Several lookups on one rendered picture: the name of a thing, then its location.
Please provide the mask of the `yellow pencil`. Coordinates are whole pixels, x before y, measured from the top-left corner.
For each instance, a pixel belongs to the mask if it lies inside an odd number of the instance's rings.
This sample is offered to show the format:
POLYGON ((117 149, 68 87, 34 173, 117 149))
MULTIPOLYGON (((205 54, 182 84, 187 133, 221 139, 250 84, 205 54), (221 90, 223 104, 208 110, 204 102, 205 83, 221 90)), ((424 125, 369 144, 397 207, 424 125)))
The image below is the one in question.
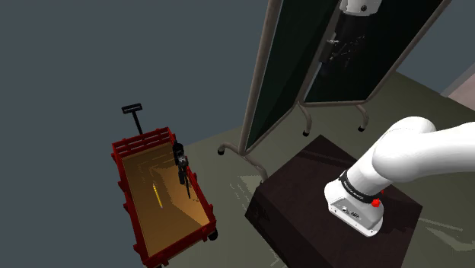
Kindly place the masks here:
POLYGON ((158 193, 158 187, 156 186, 155 183, 152 183, 152 187, 153 187, 153 190, 155 192, 155 196, 156 196, 156 199, 158 201, 158 204, 159 204, 160 208, 163 209, 164 207, 163 207, 163 203, 161 201, 160 195, 158 193))

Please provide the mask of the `black upright gadget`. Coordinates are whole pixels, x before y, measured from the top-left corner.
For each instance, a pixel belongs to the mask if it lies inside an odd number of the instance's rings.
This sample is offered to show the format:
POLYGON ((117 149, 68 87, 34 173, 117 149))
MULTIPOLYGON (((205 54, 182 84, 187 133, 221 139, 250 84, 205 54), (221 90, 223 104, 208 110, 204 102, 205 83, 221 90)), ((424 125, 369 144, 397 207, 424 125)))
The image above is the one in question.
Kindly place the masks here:
POLYGON ((180 184, 187 185, 186 181, 186 167, 188 166, 189 162, 185 156, 184 147, 178 141, 175 141, 173 146, 173 153, 174 153, 174 160, 175 165, 178 166, 178 177, 180 184))

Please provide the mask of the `dark green folding screen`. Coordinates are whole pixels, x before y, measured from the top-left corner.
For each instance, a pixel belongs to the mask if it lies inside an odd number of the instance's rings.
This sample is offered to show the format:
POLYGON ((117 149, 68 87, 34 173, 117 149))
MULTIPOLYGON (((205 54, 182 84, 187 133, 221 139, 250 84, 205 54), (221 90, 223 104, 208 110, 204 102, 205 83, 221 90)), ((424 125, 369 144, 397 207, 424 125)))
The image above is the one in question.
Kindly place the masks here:
POLYGON ((396 43, 376 36, 368 26, 365 46, 344 72, 320 74, 325 43, 334 37, 341 15, 341 0, 269 0, 247 108, 238 144, 224 142, 217 152, 231 150, 244 160, 295 109, 354 106, 362 110, 376 91, 375 76, 363 72, 371 63, 388 67, 406 44, 408 34, 396 43))

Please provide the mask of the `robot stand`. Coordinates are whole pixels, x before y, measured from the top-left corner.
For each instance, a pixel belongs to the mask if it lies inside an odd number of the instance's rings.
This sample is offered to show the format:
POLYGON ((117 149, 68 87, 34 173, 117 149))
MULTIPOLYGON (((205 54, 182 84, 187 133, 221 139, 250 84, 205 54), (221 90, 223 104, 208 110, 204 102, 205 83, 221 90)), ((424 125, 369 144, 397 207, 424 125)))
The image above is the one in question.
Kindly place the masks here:
POLYGON ((422 205, 384 190, 381 230, 367 238, 332 215, 325 185, 355 163, 318 136, 259 185, 245 213, 288 268, 401 268, 422 205))

